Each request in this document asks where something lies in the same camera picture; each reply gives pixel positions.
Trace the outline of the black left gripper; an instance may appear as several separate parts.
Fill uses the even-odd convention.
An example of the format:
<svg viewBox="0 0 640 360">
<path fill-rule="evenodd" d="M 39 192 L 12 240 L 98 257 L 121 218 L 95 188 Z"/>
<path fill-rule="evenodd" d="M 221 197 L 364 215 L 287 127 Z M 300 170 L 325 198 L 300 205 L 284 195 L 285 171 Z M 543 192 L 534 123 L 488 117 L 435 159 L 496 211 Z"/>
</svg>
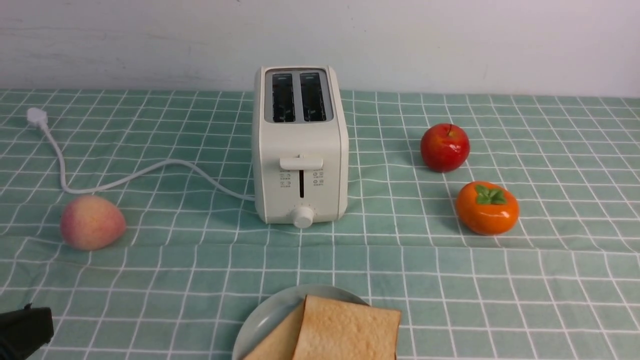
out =
<svg viewBox="0 0 640 360">
<path fill-rule="evenodd" d="M 50 307 L 32 307 L 0 315 L 0 358 L 26 360 L 54 337 L 53 315 Z"/>
</svg>

